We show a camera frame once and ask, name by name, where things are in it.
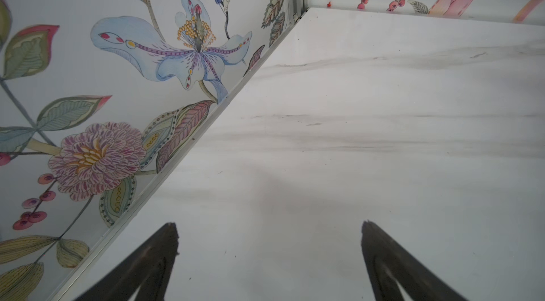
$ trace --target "white marble surface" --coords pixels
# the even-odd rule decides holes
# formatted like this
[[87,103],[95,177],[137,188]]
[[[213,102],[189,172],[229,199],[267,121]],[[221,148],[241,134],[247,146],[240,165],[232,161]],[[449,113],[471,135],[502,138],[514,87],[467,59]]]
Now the white marble surface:
[[472,301],[545,297],[545,27],[311,9],[66,295],[163,223],[166,300],[372,300],[370,219]]

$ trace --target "red berry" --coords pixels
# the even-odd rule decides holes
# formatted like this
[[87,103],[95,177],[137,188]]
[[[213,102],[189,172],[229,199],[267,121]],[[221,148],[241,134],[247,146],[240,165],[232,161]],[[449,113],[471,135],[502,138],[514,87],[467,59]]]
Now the red berry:
[[38,198],[29,198],[23,202],[22,206],[25,209],[32,209],[36,206],[36,204],[38,204],[39,201],[40,200]]
[[57,194],[54,193],[53,191],[48,191],[48,192],[44,192],[44,193],[40,196],[40,199],[43,200],[44,202],[49,202],[49,201],[54,200],[56,195],[57,195]]
[[49,184],[53,181],[53,179],[55,179],[55,177],[52,174],[44,174],[37,179],[37,182],[39,184]]
[[32,223],[30,223],[28,220],[20,219],[13,224],[13,230],[24,230],[30,228],[31,226]]
[[11,161],[11,157],[7,153],[0,153],[0,166],[4,166],[6,164],[9,164]]
[[38,211],[38,212],[35,212],[32,214],[32,216],[30,216],[28,218],[28,221],[31,222],[31,223],[38,223],[38,222],[41,222],[45,219],[45,217],[47,217],[47,214],[43,211]]

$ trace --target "blue flower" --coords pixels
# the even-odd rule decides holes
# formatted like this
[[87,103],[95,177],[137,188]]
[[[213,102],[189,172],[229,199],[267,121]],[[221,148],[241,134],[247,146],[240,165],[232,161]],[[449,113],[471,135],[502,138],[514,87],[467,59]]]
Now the blue flower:
[[216,37],[202,2],[181,0],[181,4],[185,14],[178,12],[175,22],[178,40],[188,49],[168,45],[151,24],[132,16],[100,20],[91,30],[91,40],[96,47],[128,60],[148,80],[165,81],[176,76],[186,90],[197,81],[209,81],[220,103],[228,93],[221,83],[225,66],[235,65],[246,56],[252,32],[213,47]]

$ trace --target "pink berry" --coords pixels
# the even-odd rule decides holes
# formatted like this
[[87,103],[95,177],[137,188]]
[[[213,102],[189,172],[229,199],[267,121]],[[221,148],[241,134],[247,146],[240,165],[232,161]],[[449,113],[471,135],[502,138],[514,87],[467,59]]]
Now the pink berry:
[[32,226],[32,223],[27,219],[20,219],[13,224],[13,230],[24,230]]
[[45,219],[45,217],[47,217],[47,214],[43,211],[38,211],[38,212],[35,212],[32,214],[32,216],[30,216],[28,218],[28,221],[31,222],[31,223],[38,223],[38,222],[41,222]]
[[39,202],[40,202],[40,200],[38,198],[29,198],[29,199],[27,199],[26,201],[23,202],[22,206],[25,209],[32,209]]
[[55,199],[55,196],[57,196],[56,193],[54,193],[53,191],[48,191],[48,192],[44,192],[41,196],[40,196],[40,199],[43,200],[44,202],[49,202],[49,201],[52,201]]
[[40,178],[37,179],[37,182],[39,184],[49,184],[50,182],[53,181],[53,179],[55,179],[55,177],[52,175],[52,174],[44,174],[44,175],[41,175]]
[[0,153],[0,166],[4,166],[6,164],[9,164],[11,161],[11,157],[7,153]]

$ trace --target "marble tabletop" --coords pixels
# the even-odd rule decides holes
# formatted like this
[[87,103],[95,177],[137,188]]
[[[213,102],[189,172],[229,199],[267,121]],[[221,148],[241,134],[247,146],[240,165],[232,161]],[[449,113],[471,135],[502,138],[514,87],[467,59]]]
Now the marble tabletop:
[[545,296],[545,27],[310,9],[65,295],[163,223],[166,300],[373,300],[372,220],[472,301]]

